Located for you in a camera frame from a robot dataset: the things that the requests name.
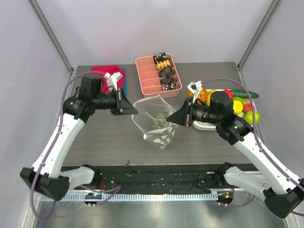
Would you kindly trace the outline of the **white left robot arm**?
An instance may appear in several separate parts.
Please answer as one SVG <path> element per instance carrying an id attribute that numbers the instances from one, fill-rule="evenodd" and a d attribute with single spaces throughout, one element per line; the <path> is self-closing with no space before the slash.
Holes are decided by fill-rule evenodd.
<path id="1" fill-rule="evenodd" d="M 101 85 L 101 77 L 84 76 L 78 95 L 62 102 L 60 118 L 45 149 L 32 167 L 24 167 L 20 172 L 21 178 L 35 192 L 60 201 L 69 190 L 81 185 L 92 190 L 100 186 L 100 170 L 91 165 L 69 171 L 61 168 L 75 137 L 96 110 L 110 110 L 113 115 L 138 114 L 122 89 L 106 94 L 101 91 Z"/>

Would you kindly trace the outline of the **clear polka dot zip bag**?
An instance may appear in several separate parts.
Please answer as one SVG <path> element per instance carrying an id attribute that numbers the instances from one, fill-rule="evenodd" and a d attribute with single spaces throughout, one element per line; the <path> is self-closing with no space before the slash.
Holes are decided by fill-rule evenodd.
<path id="1" fill-rule="evenodd" d="M 133 107 L 138 114 L 131 115 L 143 140 L 158 149 L 165 149 L 176 134 L 177 124 L 166 121 L 175 110 L 160 96 L 136 101 Z"/>

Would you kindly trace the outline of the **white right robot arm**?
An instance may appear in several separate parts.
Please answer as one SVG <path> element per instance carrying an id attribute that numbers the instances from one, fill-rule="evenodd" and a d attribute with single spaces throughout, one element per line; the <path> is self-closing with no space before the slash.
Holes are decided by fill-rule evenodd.
<path id="1" fill-rule="evenodd" d="M 167 121 L 185 127 L 190 127 L 194 121 L 215 124 L 219 136 L 241 151 L 263 175 L 248 174 L 226 162 L 214 176 L 217 186 L 233 185 L 250 192 L 282 219 L 303 202 L 304 180 L 267 149 L 246 120 L 234 114 L 233 100 L 227 93 L 214 92 L 209 105 L 186 98 L 182 108 L 168 116 Z"/>

